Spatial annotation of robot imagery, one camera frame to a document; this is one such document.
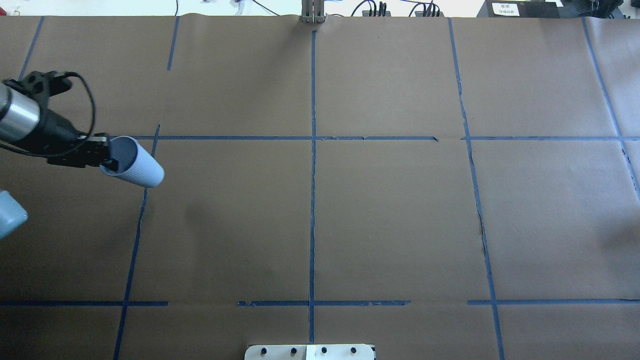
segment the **silver metal cylinder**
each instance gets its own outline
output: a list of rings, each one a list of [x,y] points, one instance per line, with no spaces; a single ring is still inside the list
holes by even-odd
[[[0,83],[0,140],[8,143],[19,141],[38,125],[38,121],[38,104]]]

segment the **white mounting bracket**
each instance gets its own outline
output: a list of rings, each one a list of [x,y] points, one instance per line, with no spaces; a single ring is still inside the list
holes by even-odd
[[[375,349],[366,344],[253,345],[244,360],[376,360]]]
[[[302,0],[302,15],[300,21],[320,24],[324,22],[324,0]]]

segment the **blue object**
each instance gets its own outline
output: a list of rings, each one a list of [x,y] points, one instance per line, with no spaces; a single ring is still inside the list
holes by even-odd
[[[111,155],[118,160],[117,171],[100,165],[102,172],[109,176],[145,188],[157,186],[164,178],[162,166],[130,136],[118,136],[111,139]]]
[[[27,211],[7,191],[0,190],[0,239],[27,221]]]

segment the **black box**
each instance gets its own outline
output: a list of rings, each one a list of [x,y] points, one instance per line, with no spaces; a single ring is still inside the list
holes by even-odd
[[[509,5],[508,9],[513,9],[513,5],[517,6],[517,13],[513,12],[509,15],[497,15],[494,13],[493,4]],[[558,19],[560,14],[556,3],[542,3],[539,1],[494,1],[486,0],[477,17],[543,17],[549,19]]]

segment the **black cable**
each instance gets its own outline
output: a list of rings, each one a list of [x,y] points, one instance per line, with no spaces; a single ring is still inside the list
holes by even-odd
[[[364,0],[360,4],[358,4],[358,6],[356,6],[355,9],[353,9],[353,12],[351,13],[351,16],[354,16],[356,11],[358,11],[358,8],[361,7],[364,3],[369,3],[369,16],[373,16],[373,14],[378,11],[378,7],[377,7],[375,1],[373,1],[373,0]]]
[[[279,13],[275,13],[273,10],[269,9],[268,7],[264,6],[263,4],[258,3],[256,0],[253,0],[253,2],[258,4],[258,5],[260,5],[261,8],[267,10],[268,12],[272,13],[273,15],[280,16]]]
[[[413,15],[413,11],[415,10],[415,8],[417,8],[418,6],[422,5],[422,13],[426,13],[427,12],[427,4],[425,3],[417,3],[413,9],[411,9],[411,12],[409,13],[408,17],[411,17],[411,15]]]
[[[91,90],[89,90],[89,85],[87,85],[84,78],[77,72],[65,72],[64,75],[62,75],[62,78],[63,79],[64,78],[80,79],[80,81],[82,81],[82,85],[84,85],[86,94],[89,95],[89,101],[91,102],[91,126],[89,127],[89,132],[86,134],[85,138],[80,140],[80,142],[77,143],[76,146],[72,147],[71,149],[65,150],[63,152],[59,152],[57,154],[35,154],[33,152],[23,151],[20,149],[16,149],[14,147],[7,146],[3,143],[0,143],[0,149],[9,150],[11,152],[15,152],[16,154],[20,154],[20,155],[33,156],[35,158],[57,158],[58,156],[64,156],[78,150],[80,146],[84,145],[84,143],[86,143],[87,140],[89,140],[89,136],[93,134],[93,129],[95,128],[95,101],[93,100],[93,94],[91,93]]]
[[[416,3],[413,8],[411,9],[411,12],[409,13],[408,17],[411,17],[413,15],[413,11],[418,7],[422,5],[422,17],[438,17],[440,16],[440,7],[434,3],[433,1],[430,3]]]

